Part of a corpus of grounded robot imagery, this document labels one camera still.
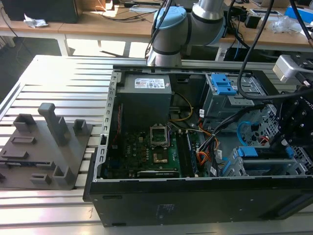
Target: motherboard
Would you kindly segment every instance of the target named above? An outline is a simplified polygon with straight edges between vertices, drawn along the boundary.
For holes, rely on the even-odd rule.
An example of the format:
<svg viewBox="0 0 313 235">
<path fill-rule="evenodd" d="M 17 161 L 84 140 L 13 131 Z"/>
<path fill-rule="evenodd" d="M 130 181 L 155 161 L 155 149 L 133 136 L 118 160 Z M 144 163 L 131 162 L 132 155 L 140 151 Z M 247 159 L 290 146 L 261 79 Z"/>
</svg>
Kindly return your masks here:
<svg viewBox="0 0 313 235">
<path fill-rule="evenodd" d="M 109 149 L 101 175 L 107 179 L 195 177 L 199 144 L 197 132 L 171 131 L 168 126 L 126 132 Z"/>
</svg>

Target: metal work surface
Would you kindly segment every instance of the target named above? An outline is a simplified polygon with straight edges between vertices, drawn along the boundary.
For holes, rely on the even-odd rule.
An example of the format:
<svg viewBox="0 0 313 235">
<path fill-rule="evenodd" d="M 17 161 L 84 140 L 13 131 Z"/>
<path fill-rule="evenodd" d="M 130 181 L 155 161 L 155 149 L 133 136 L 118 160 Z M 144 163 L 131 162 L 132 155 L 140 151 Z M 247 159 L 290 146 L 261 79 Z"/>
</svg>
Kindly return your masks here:
<svg viewBox="0 0 313 235">
<path fill-rule="evenodd" d="M 241 63 L 183 61 L 184 66 L 239 68 Z M 0 189 L 0 231 L 6 234 L 313 234 L 313 206 L 283 221 L 192 224 L 171 226 L 103 228 L 92 203 L 82 196 L 89 161 L 98 145 L 113 64 L 144 65 L 142 59 L 36 56 L 0 105 L 0 147 L 14 132 L 19 113 L 39 117 L 42 102 L 54 103 L 56 115 L 66 121 L 85 119 L 93 125 L 75 189 L 71 191 Z M 278 90 L 291 91 L 274 75 L 274 64 L 250 63 L 248 69 L 263 70 Z"/>
</svg>

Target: wire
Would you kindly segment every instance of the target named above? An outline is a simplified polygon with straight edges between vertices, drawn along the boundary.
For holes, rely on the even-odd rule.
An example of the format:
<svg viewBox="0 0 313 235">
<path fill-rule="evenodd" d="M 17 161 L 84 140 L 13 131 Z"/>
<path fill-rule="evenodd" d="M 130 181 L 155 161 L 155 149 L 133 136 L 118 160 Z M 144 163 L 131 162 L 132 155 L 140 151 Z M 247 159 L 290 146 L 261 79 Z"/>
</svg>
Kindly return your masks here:
<svg viewBox="0 0 313 235">
<path fill-rule="evenodd" d="M 199 124 L 199 128 L 200 128 L 201 130 L 203 130 L 203 128 L 202 128 L 202 123 Z M 207 131 L 205 131 L 205 130 L 203 130 L 203 132 L 206 133 L 208 136 L 212 136 L 211 133 L 209 133 L 209 132 L 207 132 Z M 219 147 L 219 141 L 217 140 L 216 137 L 214 137 L 214 139 L 215 139 L 215 142 L 216 142 L 216 147 L 215 147 L 214 150 L 217 150 L 217 148 Z"/>
<path fill-rule="evenodd" d="M 234 35 L 235 38 L 242 44 L 245 46 L 245 48 L 249 49 L 250 47 L 238 36 L 238 34 L 236 33 L 236 31 L 234 30 L 233 26 L 231 26 L 231 16 L 230 16 L 230 12 L 231 12 L 231 8 L 233 7 L 234 3 L 236 0 L 232 0 L 230 5 L 229 5 L 229 9 L 227 12 L 227 26 L 232 29 L 234 31 Z"/>
<path fill-rule="evenodd" d="M 180 94 L 178 92 L 175 92 L 174 94 L 178 94 L 181 98 L 183 98 L 188 103 L 188 105 L 190 107 L 190 112 L 189 112 L 189 115 L 187 117 L 178 118 L 178 119 L 170 119 L 169 121 L 185 121 L 185 120 L 188 120 L 192 116 L 192 113 L 193 113 L 193 107 L 192 107 L 191 103 L 182 94 Z"/>
<path fill-rule="evenodd" d="M 131 16 L 131 17 L 123 18 L 123 19 L 115 19 L 115 18 L 112 18 L 112 17 L 104 16 L 103 14 L 101 16 L 104 17 L 105 19 L 112 20 L 112 21 L 129 21 L 129 20 L 136 20 L 138 17 L 141 17 L 142 19 L 144 19 L 142 17 L 143 15 L 148 15 L 148 14 L 152 14 L 152 13 L 155 13 L 155 12 L 156 11 L 154 11 L 154 12 L 146 12 L 146 13 L 142 13 L 142 14 L 138 14 L 137 13 L 136 16 Z"/>
<path fill-rule="evenodd" d="M 166 127 L 169 128 L 169 130 L 167 131 L 167 141 L 168 141 L 168 146 L 170 146 L 170 145 L 171 145 L 171 144 L 170 144 L 170 131 L 171 131 L 171 128 L 170 128 L 169 125 L 166 125 Z"/>
<path fill-rule="evenodd" d="M 1 16 L 2 16 L 2 18 L 3 18 L 4 22 L 5 22 L 5 24 L 10 28 L 10 30 L 12 31 L 12 33 L 18 38 L 19 36 L 13 31 L 13 29 L 11 28 L 11 26 L 10 26 L 10 25 L 8 24 L 8 22 L 5 20 L 5 18 L 4 18 L 4 16 L 3 16 L 3 13 L 2 13 L 2 10 L 4 10 L 3 7 L 1 7 L 1 9 L 0 9 L 0 13 L 1 13 Z M 22 42 L 22 44 L 23 44 L 23 46 L 25 47 L 25 49 L 28 51 L 28 53 L 29 53 L 32 57 L 34 57 L 34 56 L 33 56 L 33 53 L 31 53 L 31 51 L 28 49 L 28 47 L 25 46 L 24 42 Z"/>
<path fill-rule="evenodd" d="M 310 33 L 308 32 L 308 29 L 306 28 L 306 26 L 305 26 L 305 24 L 304 24 L 304 22 L 303 22 L 303 20 L 302 20 L 302 18 L 300 16 L 300 14 L 298 12 L 298 9 L 297 9 L 297 7 L 296 7 L 296 5 L 295 5 L 293 0 L 290 0 L 290 5 L 291 5 L 291 7 L 292 7 L 292 9 L 294 11 L 295 16 L 297 17 L 297 20 L 299 21 L 299 24 L 301 25 L 301 28 L 302 28 L 305 36 L 308 39 L 308 42 L 309 42 L 310 46 L 313 48 L 313 39 L 312 39 Z"/>
<path fill-rule="evenodd" d="M 250 121 L 243 121 L 243 122 L 241 122 L 241 123 L 238 125 L 238 127 L 237 127 L 236 133 L 237 133 L 237 137 L 238 137 L 240 143 L 241 143 L 243 146 L 248 146 L 248 144 L 243 140 L 243 138 L 242 138 L 242 136 L 241 136 L 241 134 L 240 134 L 240 129 L 241 129 L 242 125 L 244 125 L 244 124 L 252 125 L 252 123 L 251 123 Z"/>
<path fill-rule="evenodd" d="M 261 139 L 260 144 L 261 144 L 262 146 L 264 146 L 264 144 L 265 144 L 265 143 L 263 143 L 263 141 L 269 142 L 269 139 L 268 139 L 268 137 L 266 137 L 266 136 L 260 136 L 260 139 Z"/>
<path fill-rule="evenodd" d="M 110 148 L 112 148 L 113 144 L 115 144 L 115 141 L 117 139 L 118 133 L 120 132 L 120 129 L 121 129 L 120 119 L 121 119 L 121 106 L 118 107 L 118 115 L 117 115 L 118 127 L 117 127 L 117 132 L 116 132 L 116 135 L 114 136 L 114 139 L 113 139 L 113 142 L 112 142 Z"/>
<path fill-rule="evenodd" d="M 159 14 L 160 14 L 160 11 L 161 11 L 161 8 L 164 6 L 164 4 L 165 4 L 165 0 L 162 2 L 162 4 L 161 4 L 159 10 L 157 11 L 156 19 L 158 18 Z M 152 37 L 152 35 L 153 35 L 153 33 L 154 33 L 155 29 L 156 29 L 156 24 L 157 24 L 157 20 L 153 21 L 153 23 L 152 23 L 151 37 Z"/>
<path fill-rule="evenodd" d="M 225 129 L 227 126 L 229 126 L 231 123 L 238 121 L 244 114 L 249 113 L 251 111 L 255 111 L 255 110 L 261 110 L 263 108 L 265 108 L 266 104 L 257 104 L 255 106 L 251 106 L 251 107 L 246 107 L 244 109 L 239 110 L 238 112 L 236 112 L 235 114 L 227 117 L 226 119 L 224 119 L 212 132 L 212 136 L 210 138 L 208 138 L 205 142 L 203 142 L 203 144 L 199 147 L 199 151 L 204 151 L 207 147 L 210 146 L 210 144 L 213 141 L 213 138 L 215 137 L 215 135 L 217 135 L 222 129 Z"/>
<path fill-rule="evenodd" d="M 198 159 L 200 165 L 203 165 L 206 161 L 210 161 L 210 162 L 212 161 L 211 158 L 209 157 L 209 155 L 206 154 L 205 152 L 197 153 L 197 159 Z"/>
<path fill-rule="evenodd" d="M 244 70 L 245 70 L 245 67 L 247 65 L 247 62 L 248 62 L 248 59 L 249 59 L 249 56 L 251 55 L 255 45 L 257 44 L 261 34 L 262 34 L 262 31 L 265 27 L 265 24 L 268 20 L 268 17 L 270 15 L 270 11 L 273 7 L 273 4 L 274 4 L 274 0 L 271 0 L 270 2 L 270 5 L 269 5 L 269 8 L 267 9 L 267 12 L 264 16 L 264 19 L 263 19 L 263 22 L 261 24 L 261 27 L 260 27 L 260 30 L 259 32 L 257 33 L 246 57 L 245 57 L 245 60 L 240 68 L 240 72 L 239 72 L 239 75 L 238 75 L 238 78 L 237 78 L 237 87 L 238 87 L 238 91 L 239 93 L 246 99 L 251 99 L 251 100 L 263 100 L 263 101 L 266 101 L 266 100 L 273 100 L 273 99 L 287 99 L 287 98 L 294 98 L 294 97 L 298 97 L 298 96 L 303 96 L 303 95 L 306 95 L 306 94 L 309 94 L 311 92 L 313 92 L 313 89 L 306 89 L 304 91 L 301 91 L 301 92 L 295 92 L 295 93 L 288 93 L 288 94 L 277 94 L 277 95 L 248 95 L 247 93 L 245 93 L 245 91 L 242 89 L 242 86 L 241 86 L 241 79 L 242 79 L 242 76 L 243 76 L 243 73 L 244 73 Z"/>
<path fill-rule="evenodd" d="M 239 19 L 238 19 L 238 26 L 237 26 L 237 34 L 238 34 L 238 30 L 239 30 L 239 24 L 240 24 L 240 16 L 239 16 Z M 237 44 L 237 50 L 236 50 L 236 54 L 234 56 L 234 59 L 236 59 L 237 55 L 238 55 L 238 52 L 239 52 L 239 41 L 238 41 L 238 44 Z"/>
<path fill-rule="evenodd" d="M 198 131 L 198 132 L 203 132 L 202 130 L 197 130 L 197 129 L 191 129 L 191 128 L 182 128 L 179 125 L 169 121 L 173 126 L 175 126 L 177 129 L 182 129 L 182 130 L 187 130 L 187 131 Z"/>
<path fill-rule="evenodd" d="M 157 17 L 159 16 L 159 13 L 160 13 L 160 11 L 161 11 L 161 8 L 163 7 L 164 4 L 165 4 L 165 0 L 163 1 L 163 3 L 162 3 L 162 5 L 161 5 L 160 9 L 158 10 L 158 12 L 157 12 L 157 14 L 156 14 L 156 18 L 155 18 L 155 22 L 156 22 L 156 23 L 157 23 Z M 163 21 L 164 21 L 166 15 L 167 15 L 167 12 L 168 12 L 169 9 L 170 9 L 171 4 L 172 4 L 172 0 L 168 0 L 168 2 L 166 3 L 166 6 L 165 6 L 165 10 L 164 10 L 164 12 L 163 12 L 163 14 L 162 14 L 162 16 L 161 16 L 160 22 L 159 22 L 159 24 L 157 25 L 156 29 L 153 30 L 151 39 L 150 39 L 150 41 L 149 41 L 149 43 L 148 43 L 148 45 L 147 45 L 146 51 L 145 51 L 145 57 L 147 57 L 147 55 L 148 55 L 148 53 L 149 53 L 148 51 L 150 50 L 150 48 L 151 48 L 151 46 L 152 46 L 152 43 L 154 42 L 155 38 L 157 37 L 159 28 L 161 27 L 161 25 L 162 25 L 162 23 L 163 23 Z"/>
</svg>

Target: orange wire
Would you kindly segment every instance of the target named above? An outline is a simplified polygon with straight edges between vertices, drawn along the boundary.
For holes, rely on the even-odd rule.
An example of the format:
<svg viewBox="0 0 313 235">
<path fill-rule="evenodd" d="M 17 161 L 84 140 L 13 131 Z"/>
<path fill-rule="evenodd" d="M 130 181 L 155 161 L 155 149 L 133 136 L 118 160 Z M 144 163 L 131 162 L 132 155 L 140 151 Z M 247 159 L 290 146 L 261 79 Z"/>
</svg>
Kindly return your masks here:
<svg viewBox="0 0 313 235">
<path fill-rule="evenodd" d="M 197 153 L 197 159 L 200 163 L 200 165 L 203 165 L 206 161 L 210 161 L 211 162 L 211 158 L 208 156 L 208 154 L 206 154 L 205 152 L 199 152 Z"/>
<path fill-rule="evenodd" d="M 203 132 L 205 132 L 208 136 L 211 136 L 211 135 L 212 135 L 211 133 L 209 133 L 209 132 L 203 130 L 203 128 L 202 128 L 202 123 L 199 124 L 199 128 L 200 128 Z M 215 147 L 214 150 L 217 150 L 217 148 L 218 148 L 218 146 L 219 146 L 219 141 L 217 140 L 216 137 L 214 137 L 214 139 L 215 139 L 215 142 L 216 142 L 216 147 Z"/>
</svg>

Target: power supply label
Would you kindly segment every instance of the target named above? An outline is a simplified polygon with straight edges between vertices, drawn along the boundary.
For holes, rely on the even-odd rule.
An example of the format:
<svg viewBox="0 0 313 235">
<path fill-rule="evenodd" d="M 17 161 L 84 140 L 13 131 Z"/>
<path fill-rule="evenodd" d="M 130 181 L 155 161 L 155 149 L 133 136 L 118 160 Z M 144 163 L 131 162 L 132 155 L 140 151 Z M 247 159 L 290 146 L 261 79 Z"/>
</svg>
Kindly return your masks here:
<svg viewBox="0 0 313 235">
<path fill-rule="evenodd" d="M 164 79 L 136 78 L 135 88 L 165 89 Z"/>
</svg>

